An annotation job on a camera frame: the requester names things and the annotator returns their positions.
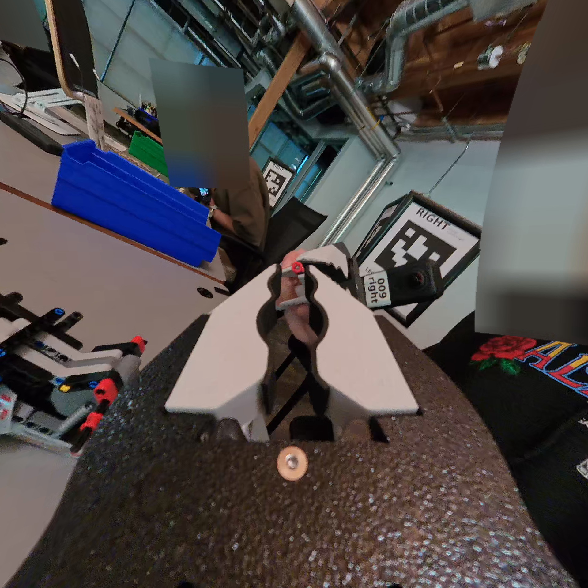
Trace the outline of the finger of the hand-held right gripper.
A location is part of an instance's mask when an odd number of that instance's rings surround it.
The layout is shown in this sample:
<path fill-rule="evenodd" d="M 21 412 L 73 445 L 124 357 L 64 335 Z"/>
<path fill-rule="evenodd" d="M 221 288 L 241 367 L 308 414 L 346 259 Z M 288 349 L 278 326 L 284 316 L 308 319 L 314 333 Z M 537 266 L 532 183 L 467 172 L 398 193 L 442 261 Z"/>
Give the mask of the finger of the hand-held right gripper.
<path fill-rule="evenodd" d="M 318 262 L 317 269 L 349 292 L 354 298 L 361 298 L 361 278 L 358 274 L 356 263 L 352 259 L 346 260 L 345 270 L 335 267 L 333 263 L 326 262 Z"/>
<path fill-rule="evenodd" d="M 321 246 L 300 255 L 302 264 L 319 264 L 333 266 L 336 270 L 349 271 L 351 255 L 343 243 Z"/>

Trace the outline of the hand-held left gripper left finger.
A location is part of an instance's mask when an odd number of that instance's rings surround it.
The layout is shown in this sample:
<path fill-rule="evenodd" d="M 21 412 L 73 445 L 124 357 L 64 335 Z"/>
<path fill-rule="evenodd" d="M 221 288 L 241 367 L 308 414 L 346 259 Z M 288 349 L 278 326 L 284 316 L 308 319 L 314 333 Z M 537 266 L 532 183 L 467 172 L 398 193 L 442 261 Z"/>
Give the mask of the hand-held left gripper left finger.
<path fill-rule="evenodd" d="M 281 266 L 270 266 L 197 320 L 201 331 L 165 402 L 169 413 L 232 419 L 248 441 L 269 441 L 275 370 L 268 334 L 281 277 Z"/>

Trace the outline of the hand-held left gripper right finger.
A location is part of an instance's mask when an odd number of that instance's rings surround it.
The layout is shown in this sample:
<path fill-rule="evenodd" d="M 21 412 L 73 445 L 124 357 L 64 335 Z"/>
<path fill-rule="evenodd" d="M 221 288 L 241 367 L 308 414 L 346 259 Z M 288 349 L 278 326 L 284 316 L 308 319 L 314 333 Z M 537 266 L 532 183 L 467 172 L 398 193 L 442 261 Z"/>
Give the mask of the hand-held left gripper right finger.
<path fill-rule="evenodd" d="M 311 365 L 328 392 L 334 439 L 356 420 L 417 415 L 419 404 L 364 299 L 320 269 L 305 269 L 305 278 L 310 309 L 323 320 Z"/>

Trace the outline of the grey brick piece red pin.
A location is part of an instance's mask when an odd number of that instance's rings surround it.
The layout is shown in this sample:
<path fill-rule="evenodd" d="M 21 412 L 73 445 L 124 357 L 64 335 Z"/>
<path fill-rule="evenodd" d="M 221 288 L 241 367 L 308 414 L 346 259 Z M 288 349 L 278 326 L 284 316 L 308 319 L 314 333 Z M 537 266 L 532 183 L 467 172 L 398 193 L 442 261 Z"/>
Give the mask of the grey brick piece red pin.
<path fill-rule="evenodd" d="M 305 268 L 302 262 L 294 261 L 282 268 L 281 292 L 276 301 L 276 309 L 284 311 L 293 306 L 307 305 L 305 287 Z"/>

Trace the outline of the toy brick truck model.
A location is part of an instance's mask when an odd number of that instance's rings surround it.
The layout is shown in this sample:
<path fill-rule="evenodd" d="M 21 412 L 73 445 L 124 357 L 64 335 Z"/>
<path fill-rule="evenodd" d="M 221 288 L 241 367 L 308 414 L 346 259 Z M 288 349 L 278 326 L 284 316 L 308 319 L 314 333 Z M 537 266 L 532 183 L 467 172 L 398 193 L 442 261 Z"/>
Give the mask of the toy brick truck model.
<path fill-rule="evenodd" d="M 68 330 L 83 315 L 36 315 L 1 295 L 1 435 L 78 457 L 119 393 L 137 377 L 147 341 L 82 351 Z"/>

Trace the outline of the person's right hand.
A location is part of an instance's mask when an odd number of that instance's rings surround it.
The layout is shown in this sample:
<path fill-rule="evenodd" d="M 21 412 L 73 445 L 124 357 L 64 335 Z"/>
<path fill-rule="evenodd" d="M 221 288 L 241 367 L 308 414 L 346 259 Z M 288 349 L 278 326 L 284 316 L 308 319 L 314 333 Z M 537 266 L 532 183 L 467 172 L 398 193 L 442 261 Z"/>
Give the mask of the person's right hand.
<path fill-rule="evenodd" d="M 286 270 L 292 266 L 298 257 L 305 253 L 305 249 L 300 248 L 289 252 L 281 261 L 281 268 Z M 300 285 L 297 277 L 282 277 L 281 294 L 277 300 L 278 304 L 293 300 L 298 297 L 296 288 Z M 285 309 L 284 317 L 290 328 L 291 333 L 301 343 L 308 347 L 314 346 L 318 341 L 309 322 L 310 309 L 307 304 L 292 305 Z"/>

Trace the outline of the black chair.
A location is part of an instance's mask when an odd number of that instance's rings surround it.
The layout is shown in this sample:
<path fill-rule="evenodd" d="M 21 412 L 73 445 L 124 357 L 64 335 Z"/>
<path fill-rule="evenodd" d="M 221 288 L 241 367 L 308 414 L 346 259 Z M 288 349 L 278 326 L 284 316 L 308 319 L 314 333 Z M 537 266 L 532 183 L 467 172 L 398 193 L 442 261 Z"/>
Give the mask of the black chair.
<path fill-rule="evenodd" d="M 269 219 L 262 269 L 281 262 L 286 254 L 297 250 L 326 220 L 326 215 L 291 198 Z"/>

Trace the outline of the black white marker poster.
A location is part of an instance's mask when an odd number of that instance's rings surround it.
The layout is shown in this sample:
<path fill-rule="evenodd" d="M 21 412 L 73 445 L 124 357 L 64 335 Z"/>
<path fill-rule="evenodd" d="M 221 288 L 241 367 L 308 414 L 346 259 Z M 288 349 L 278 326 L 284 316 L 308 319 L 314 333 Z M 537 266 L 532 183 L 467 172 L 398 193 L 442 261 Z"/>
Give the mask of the black white marker poster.
<path fill-rule="evenodd" d="M 268 189 L 269 207 L 274 210 L 295 177 L 295 171 L 276 158 L 269 158 L 262 175 Z"/>

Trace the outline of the person in black hoodie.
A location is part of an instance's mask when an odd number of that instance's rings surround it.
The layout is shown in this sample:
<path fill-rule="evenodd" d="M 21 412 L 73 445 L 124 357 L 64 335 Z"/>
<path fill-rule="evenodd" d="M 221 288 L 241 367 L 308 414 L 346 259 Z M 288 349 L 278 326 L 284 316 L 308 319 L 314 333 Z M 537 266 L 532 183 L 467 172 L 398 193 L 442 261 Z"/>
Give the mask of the person in black hoodie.
<path fill-rule="evenodd" d="M 541 535 L 587 587 L 587 345 L 474 331 L 424 353 L 481 416 Z"/>

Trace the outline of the green plastic bin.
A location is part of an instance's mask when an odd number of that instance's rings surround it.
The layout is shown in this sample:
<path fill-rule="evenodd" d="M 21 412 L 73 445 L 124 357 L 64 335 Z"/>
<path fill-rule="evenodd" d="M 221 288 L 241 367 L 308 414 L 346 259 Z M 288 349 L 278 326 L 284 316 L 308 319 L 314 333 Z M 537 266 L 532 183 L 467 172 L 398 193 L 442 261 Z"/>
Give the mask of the green plastic bin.
<path fill-rule="evenodd" d="M 136 130 L 132 135 L 128 153 L 161 175 L 169 177 L 164 149 L 160 143 L 150 136 Z"/>

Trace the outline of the white paper strip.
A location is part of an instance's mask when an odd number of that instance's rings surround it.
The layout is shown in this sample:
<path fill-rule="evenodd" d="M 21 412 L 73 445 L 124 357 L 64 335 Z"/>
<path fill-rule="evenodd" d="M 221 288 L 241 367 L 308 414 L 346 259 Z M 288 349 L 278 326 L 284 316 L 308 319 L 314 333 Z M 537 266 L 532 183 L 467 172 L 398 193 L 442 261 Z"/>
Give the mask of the white paper strip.
<path fill-rule="evenodd" d="M 88 136 L 94 141 L 96 147 L 104 151 L 105 149 L 105 131 L 104 115 L 102 112 L 102 103 L 99 99 L 89 95 L 84 95 L 84 107 L 86 115 L 86 125 Z"/>

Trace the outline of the black keyboard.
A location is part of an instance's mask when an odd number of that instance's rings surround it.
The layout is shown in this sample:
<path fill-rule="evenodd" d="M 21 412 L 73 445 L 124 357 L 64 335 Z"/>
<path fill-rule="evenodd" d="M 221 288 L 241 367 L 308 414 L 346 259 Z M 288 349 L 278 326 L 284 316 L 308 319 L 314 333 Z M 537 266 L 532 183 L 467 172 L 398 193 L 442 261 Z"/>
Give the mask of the black keyboard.
<path fill-rule="evenodd" d="M 1 111 L 1 121 L 42 151 L 58 157 L 62 156 L 63 145 L 39 130 L 27 119 Z"/>

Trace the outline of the white monitor stand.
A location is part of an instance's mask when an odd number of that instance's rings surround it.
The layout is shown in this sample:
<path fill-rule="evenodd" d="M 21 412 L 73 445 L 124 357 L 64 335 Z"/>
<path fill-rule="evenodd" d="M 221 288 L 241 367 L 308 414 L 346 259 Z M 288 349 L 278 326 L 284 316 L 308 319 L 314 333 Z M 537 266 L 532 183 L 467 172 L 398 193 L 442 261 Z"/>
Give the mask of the white monitor stand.
<path fill-rule="evenodd" d="M 27 94 L 24 114 L 27 118 L 61 136 L 80 135 L 78 129 L 49 113 L 52 108 L 81 104 L 65 95 L 61 88 Z"/>

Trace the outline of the plywood edged black panel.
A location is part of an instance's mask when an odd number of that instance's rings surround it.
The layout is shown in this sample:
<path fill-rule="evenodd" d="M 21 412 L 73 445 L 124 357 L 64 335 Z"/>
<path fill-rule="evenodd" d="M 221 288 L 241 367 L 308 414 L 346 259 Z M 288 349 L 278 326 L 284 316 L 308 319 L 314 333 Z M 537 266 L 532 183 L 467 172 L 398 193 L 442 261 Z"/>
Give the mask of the plywood edged black panel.
<path fill-rule="evenodd" d="M 66 96 L 98 99 L 91 34 L 82 1 L 45 1 L 59 83 Z"/>

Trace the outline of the metal ventilation duct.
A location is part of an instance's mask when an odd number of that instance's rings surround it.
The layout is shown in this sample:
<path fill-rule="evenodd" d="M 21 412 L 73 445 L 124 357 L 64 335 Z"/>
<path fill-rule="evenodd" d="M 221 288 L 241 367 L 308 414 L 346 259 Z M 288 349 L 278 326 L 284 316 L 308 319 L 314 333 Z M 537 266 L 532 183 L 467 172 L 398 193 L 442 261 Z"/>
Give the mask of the metal ventilation duct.
<path fill-rule="evenodd" d="M 365 94 L 395 91 L 406 61 L 408 38 L 447 16 L 469 7 L 469 1 L 403 1 L 391 16 L 386 30 L 385 66 L 381 75 L 362 77 L 356 87 Z"/>

